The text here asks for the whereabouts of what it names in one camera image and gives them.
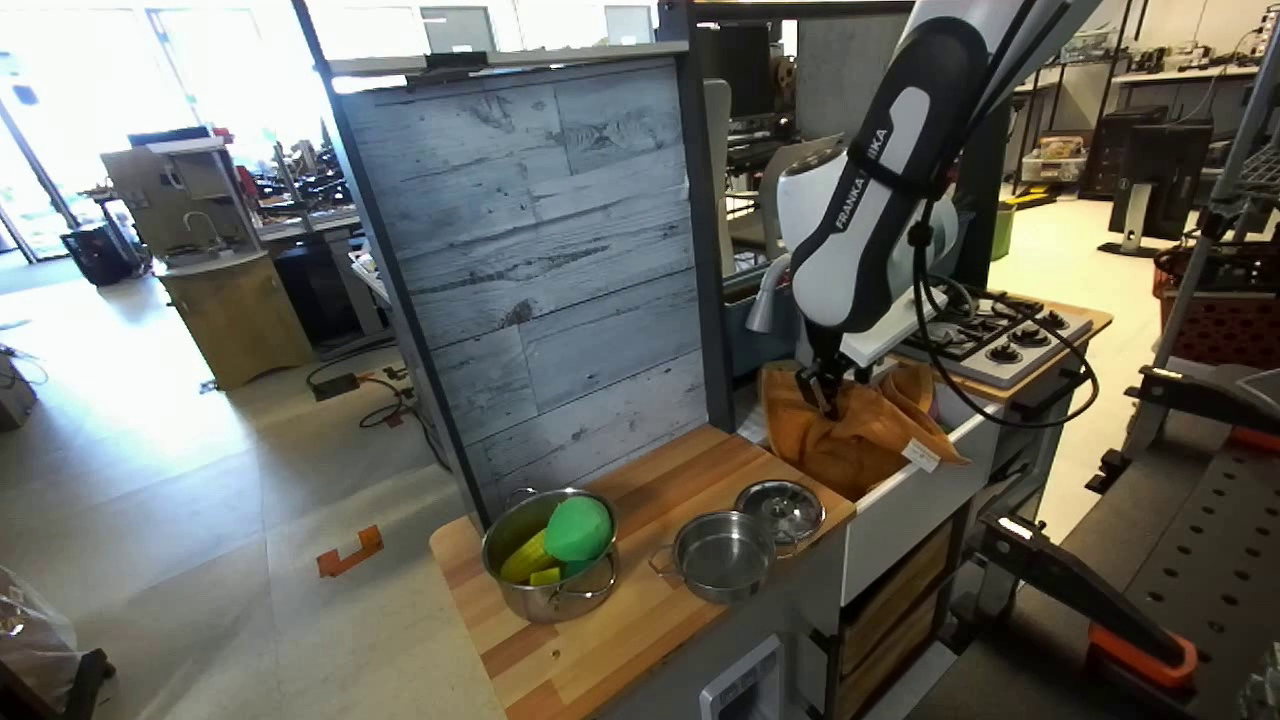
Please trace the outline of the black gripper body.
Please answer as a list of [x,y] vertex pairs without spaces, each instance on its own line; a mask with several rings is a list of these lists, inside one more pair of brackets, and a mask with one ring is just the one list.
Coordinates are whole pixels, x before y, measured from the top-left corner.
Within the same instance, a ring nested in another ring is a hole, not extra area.
[[850,369],[850,359],[840,352],[840,340],[840,329],[803,324],[797,349],[801,375],[834,386]]

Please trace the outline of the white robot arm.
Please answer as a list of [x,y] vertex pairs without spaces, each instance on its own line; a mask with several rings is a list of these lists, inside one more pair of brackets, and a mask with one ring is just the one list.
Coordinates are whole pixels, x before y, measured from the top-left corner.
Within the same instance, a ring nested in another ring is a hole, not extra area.
[[914,0],[855,130],[777,189],[803,329],[797,381],[811,407],[834,416],[842,375],[923,324],[930,206],[956,157],[1097,3]]

